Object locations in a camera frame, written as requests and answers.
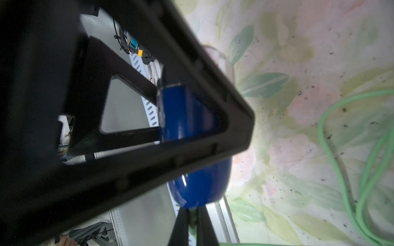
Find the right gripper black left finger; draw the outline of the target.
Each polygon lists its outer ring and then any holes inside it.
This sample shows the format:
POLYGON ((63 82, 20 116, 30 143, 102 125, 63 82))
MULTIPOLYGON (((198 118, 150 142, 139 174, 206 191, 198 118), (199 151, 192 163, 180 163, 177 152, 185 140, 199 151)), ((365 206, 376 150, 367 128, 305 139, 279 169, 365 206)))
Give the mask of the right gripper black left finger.
POLYGON ((189 246, 189 211, 180 208, 167 246, 189 246))

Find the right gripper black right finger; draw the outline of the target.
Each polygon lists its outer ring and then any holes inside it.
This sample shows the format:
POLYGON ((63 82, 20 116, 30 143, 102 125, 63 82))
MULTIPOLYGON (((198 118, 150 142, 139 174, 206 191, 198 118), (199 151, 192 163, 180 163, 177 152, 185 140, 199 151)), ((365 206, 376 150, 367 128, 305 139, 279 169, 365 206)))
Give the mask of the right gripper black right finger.
POLYGON ((219 246, 205 206, 197 209, 197 246, 219 246))

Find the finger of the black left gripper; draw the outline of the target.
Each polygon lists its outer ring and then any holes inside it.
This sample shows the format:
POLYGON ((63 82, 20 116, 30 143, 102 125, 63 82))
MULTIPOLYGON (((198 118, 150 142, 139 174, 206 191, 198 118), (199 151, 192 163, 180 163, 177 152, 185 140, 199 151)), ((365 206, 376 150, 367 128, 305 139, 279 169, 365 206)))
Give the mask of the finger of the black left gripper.
POLYGON ((104 133, 100 129, 110 81, 114 77, 156 105, 157 87, 97 38, 82 42, 66 97, 66 114, 75 118, 68 152, 83 155, 159 140, 159 128, 104 133))
POLYGON ((80 1, 1 1, 1 245, 35 246, 248 148, 254 114, 171 1, 95 1, 218 118, 211 133, 71 155, 80 1))

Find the floral table mat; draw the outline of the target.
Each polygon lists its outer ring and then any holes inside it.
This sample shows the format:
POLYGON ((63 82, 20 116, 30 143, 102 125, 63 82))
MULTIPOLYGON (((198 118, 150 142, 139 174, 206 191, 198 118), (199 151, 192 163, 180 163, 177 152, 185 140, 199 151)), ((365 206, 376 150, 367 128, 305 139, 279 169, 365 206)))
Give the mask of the floral table mat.
POLYGON ((226 200, 239 243, 391 246, 393 1, 175 1, 255 114, 226 200))

